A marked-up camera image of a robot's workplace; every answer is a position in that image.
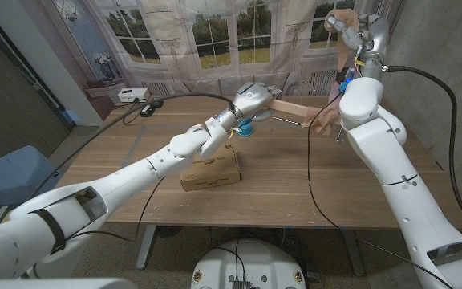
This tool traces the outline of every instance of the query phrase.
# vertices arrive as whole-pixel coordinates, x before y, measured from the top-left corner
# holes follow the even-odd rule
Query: bolt
[[[295,271],[294,271],[294,279],[295,279],[295,281],[297,281],[297,283],[302,282],[302,280],[304,279],[304,277],[302,276],[301,271],[298,271],[298,270],[295,270]]]
[[[197,272],[193,274],[193,282],[199,283],[199,281],[201,280],[202,280],[202,272],[201,270],[198,270]]]

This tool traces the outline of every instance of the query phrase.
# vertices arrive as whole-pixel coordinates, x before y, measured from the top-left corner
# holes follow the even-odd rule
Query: white box
[[[123,88],[119,92],[119,99],[122,102],[133,102],[138,100],[147,100],[151,94],[147,88]]]

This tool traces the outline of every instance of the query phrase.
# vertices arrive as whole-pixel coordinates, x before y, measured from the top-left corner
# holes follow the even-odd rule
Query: black strap
[[[46,222],[46,224],[51,229],[51,233],[55,236],[55,244],[53,245],[53,250],[51,250],[51,254],[58,252],[59,250],[65,249],[65,236],[63,235],[62,227],[58,224],[55,220],[55,217],[51,215],[46,209],[38,209],[30,214],[37,214]]]

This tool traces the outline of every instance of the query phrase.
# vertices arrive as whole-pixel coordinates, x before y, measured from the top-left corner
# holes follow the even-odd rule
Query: wooden stick
[[[296,116],[306,117],[308,113],[308,107],[300,104],[293,104],[282,100],[272,100],[268,105],[268,108],[278,110],[280,112],[288,112]]]

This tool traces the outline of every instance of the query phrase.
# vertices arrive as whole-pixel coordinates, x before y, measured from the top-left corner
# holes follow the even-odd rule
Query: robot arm
[[[187,169],[195,154],[210,157],[241,118],[265,107],[279,90],[261,83],[240,88],[233,101],[205,127],[195,125],[174,136],[151,156],[95,181],[43,193],[10,213],[0,225],[0,279],[17,278],[38,261],[52,262],[81,246],[121,205],[162,177]]]
[[[333,18],[327,21],[339,24]],[[462,234],[443,215],[404,152],[407,134],[402,122],[379,105],[383,85],[378,79],[388,36],[386,19],[367,14],[359,21],[365,42],[357,56],[365,66],[363,77],[347,85],[340,101],[341,125],[354,151],[377,177],[413,262],[454,288],[462,288]],[[342,30],[344,39],[352,39],[350,30]],[[416,273],[424,288],[446,288],[427,272],[416,269]]]

